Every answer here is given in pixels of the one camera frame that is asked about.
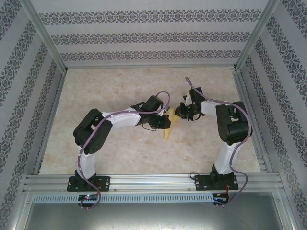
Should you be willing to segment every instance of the metal bar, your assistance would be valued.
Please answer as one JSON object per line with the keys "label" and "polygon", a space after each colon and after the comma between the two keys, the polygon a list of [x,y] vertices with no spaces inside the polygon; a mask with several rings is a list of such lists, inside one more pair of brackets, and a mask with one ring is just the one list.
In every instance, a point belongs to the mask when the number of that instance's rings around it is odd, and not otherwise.
{"label": "metal bar", "polygon": [[275,205],[279,214],[283,229],[298,230],[293,212],[291,210],[285,191],[272,192]]}
{"label": "metal bar", "polygon": [[68,66],[68,69],[195,68],[195,67],[233,67],[233,65],[231,64],[101,65],[101,66]]}
{"label": "metal bar", "polygon": [[244,66],[244,62],[249,56],[252,48],[254,47],[257,39],[259,38],[265,24],[268,22],[270,16],[272,15],[273,11],[275,10],[279,0],[269,0],[265,8],[263,9],[262,14],[260,15],[259,20],[257,21],[256,26],[253,29],[253,32],[248,38],[246,45],[244,46],[237,63],[235,64],[236,69],[240,70]]}
{"label": "metal bar", "polygon": [[256,148],[255,151],[258,154],[261,154],[261,156],[263,157],[263,161],[266,167],[266,171],[267,172],[273,172],[272,168],[271,168],[271,164],[267,155],[267,152],[265,150],[262,138],[261,138],[261,134],[256,122],[256,118],[255,115],[253,113],[252,110],[252,106],[251,103],[248,99],[248,94],[247,94],[247,90],[244,86],[244,83],[242,81],[242,76],[240,72],[236,72],[233,71],[233,76],[234,76],[234,80],[235,80],[235,84],[236,84],[236,88],[240,97],[240,100],[244,103],[246,111],[248,113],[249,118],[251,119],[251,123],[252,123],[252,127],[253,127],[253,135],[251,136],[254,147]]}
{"label": "metal bar", "polygon": [[257,157],[257,160],[259,164],[264,164],[263,157]]}
{"label": "metal bar", "polygon": [[22,194],[18,203],[17,212],[13,219],[11,230],[24,230],[30,214],[31,206],[33,203],[34,195],[31,193]]}
{"label": "metal bar", "polygon": [[[248,184],[244,192],[283,190],[278,173],[255,172],[248,174]],[[158,174],[158,175],[108,175],[111,177],[110,191],[112,193],[203,193],[196,191],[195,183],[189,174]],[[236,174],[239,188],[245,177]],[[23,193],[32,194],[69,194],[67,183],[69,175],[29,175],[24,184]],[[206,191],[221,193],[225,190]]]}
{"label": "metal bar", "polygon": [[260,167],[260,170],[265,170],[265,171],[267,170],[265,167],[265,164],[259,164],[259,167]]}
{"label": "metal bar", "polygon": [[50,137],[53,121],[54,121],[54,118],[56,116],[57,108],[58,108],[58,105],[59,105],[59,99],[60,99],[61,94],[62,94],[65,78],[66,78],[66,73],[64,73],[64,76],[62,77],[61,82],[60,82],[60,88],[57,92],[56,99],[55,99],[55,106],[52,108],[52,112],[51,112],[51,115],[50,115],[50,121],[49,121],[49,123],[47,125],[47,129],[46,129],[46,135],[44,137],[44,140],[43,140],[43,143],[42,143],[42,148],[41,148],[41,151],[38,155],[38,159],[37,159],[33,174],[39,173],[39,169],[40,169],[43,157],[45,155],[48,140],[49,140],[49,137]]}
{"label": "metal bar", "polygon": [[31,22],[35,26],[37,32],[39,33],[41,39],[45,43],[48,48],[48,51],[51,53],[53,59],[55,60],[57,66],[61,70],[62,73],[66,73],[66,65],[64,60],[62,59],[56,45],[53,43],[50,34],[48,33],[43,21],[39,17],[38,13],[31,0],[21,0],[20,1],[22,7],[26,11],[27,15],[31,19]]}

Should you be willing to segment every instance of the marble floor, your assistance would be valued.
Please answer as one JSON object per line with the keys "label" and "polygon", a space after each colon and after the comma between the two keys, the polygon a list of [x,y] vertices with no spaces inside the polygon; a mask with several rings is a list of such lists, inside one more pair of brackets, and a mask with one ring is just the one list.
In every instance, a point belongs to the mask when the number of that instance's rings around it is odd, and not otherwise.
{"label": "marble floor", "polygon": [[[69,70],[40,174],[74,173],[78,150],[72,133],[91,109],[123,110],[161,90],[171,94],[170,105],[177,107],[190,89],[185,76],[211,98],[239,100],[228,67]],[[160,98],[167,100],[166,95]],[[110,132],[95,167],[98,174],[208,173],[220,145],[216,118],[209,115],[194,122],[177,119],[166,140],[164,130],[125,127]],[[251,139],[242,147],[234,167],[260,172]]]}

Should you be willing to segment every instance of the patterned wallpaper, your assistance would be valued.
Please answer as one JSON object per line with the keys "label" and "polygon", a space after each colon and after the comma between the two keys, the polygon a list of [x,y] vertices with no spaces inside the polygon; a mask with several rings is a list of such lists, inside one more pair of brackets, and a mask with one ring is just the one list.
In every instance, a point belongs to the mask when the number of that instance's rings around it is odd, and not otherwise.
{"label": "patterned wallpaper", "polygon": [[33,4],[68,67],[235,64],[267,0]]}
{"label": "patterned wallpaper", "polygon": [[299,229],[307,229],[306,15],[304,1],[280,1],[241,70]]}
{"label": "patterned wallpaper", "polygon": [[0,230],[33,173],[62,74],[17,0],[0,3]]}

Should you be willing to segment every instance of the aluminum rail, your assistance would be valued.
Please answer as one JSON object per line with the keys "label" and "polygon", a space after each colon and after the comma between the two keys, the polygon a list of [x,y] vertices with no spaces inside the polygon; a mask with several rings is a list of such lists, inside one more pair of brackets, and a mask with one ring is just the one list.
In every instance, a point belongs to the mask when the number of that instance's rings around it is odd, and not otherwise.
{"label": "aluminum rail", "polygon": [[[274,192],[283,190],[283,184],[278,172],[253,172],[248,174],[248,184],[244,192]],[[67,183],[72,175],[28,175],[23,187],[23,193],[58,194],[67,192]],[[136,174],[108,175],[111,177],[109,192],[105,193],[219,193],[217,191],[196,191],[195,182],[189,174]],[[245,181],[245,176],[236,174],[239,188]]]}

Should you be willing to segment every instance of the yellow object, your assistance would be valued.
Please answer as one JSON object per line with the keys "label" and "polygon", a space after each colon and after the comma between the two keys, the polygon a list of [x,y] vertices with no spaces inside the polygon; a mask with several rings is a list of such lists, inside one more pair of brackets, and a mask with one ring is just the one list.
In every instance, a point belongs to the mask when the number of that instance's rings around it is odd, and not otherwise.
{"label": "yellow object", "polygon": [[168,137],[169,131],[171,130],[171,128],[173,127],[173,124],[175,123],[175,121],[178,118],[178,116],[175,115],[175,108],[170,108],[167,111],[166,115],[168,115],[168,119],[171,121],[171,126],[170,126],[170,128],[164,130],[164,140]]}

